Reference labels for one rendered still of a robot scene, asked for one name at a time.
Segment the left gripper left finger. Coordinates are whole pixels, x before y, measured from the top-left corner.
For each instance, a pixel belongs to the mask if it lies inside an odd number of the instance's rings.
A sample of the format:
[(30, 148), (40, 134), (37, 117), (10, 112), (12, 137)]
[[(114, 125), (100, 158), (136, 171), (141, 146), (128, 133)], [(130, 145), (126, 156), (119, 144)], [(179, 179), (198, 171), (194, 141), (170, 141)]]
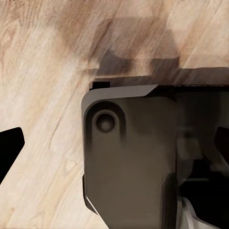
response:
[(0, 132), (0, 184), (25, 145), (20, 127)]

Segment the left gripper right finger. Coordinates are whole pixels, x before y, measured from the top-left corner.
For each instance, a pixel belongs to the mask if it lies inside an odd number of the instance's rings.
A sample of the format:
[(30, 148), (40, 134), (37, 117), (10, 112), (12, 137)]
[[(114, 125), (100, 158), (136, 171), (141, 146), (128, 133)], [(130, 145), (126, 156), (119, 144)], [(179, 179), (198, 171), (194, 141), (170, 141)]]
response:
[(225, 159), (227, 164), (229, 165), (229, 129), (218, 127), (214, 144), (217, 147), (218, 151), (221, 153), (222, 157)]

